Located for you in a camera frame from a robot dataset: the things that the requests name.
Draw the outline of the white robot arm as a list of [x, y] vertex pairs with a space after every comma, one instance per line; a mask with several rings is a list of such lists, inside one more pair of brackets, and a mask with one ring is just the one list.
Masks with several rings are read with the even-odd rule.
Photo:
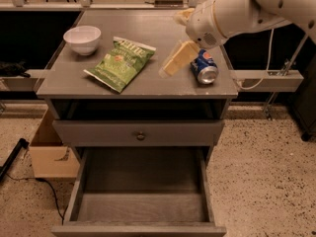
[[163, 77], [184, 68], [201, 49], [241, 34], [295, 24], [316, 42], [316, 0], [206, 0], [176, 13], [174, 20], [186, 27], [190, 39], [176, 44], [159, 71]]

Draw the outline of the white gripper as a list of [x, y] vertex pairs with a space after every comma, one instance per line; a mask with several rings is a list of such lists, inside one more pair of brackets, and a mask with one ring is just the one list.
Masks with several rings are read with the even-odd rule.
[[195, 8], [177, 12], [173, 19], [186, 26], [191, 40], [178, 41], [159, 70], [162, 78], [168, 78], [189, 65], [198, 57], [199, 48], [213, 49], [226, 43], [227, 37], [221, 32], [214, 16], [216, 0], [207, 0]]

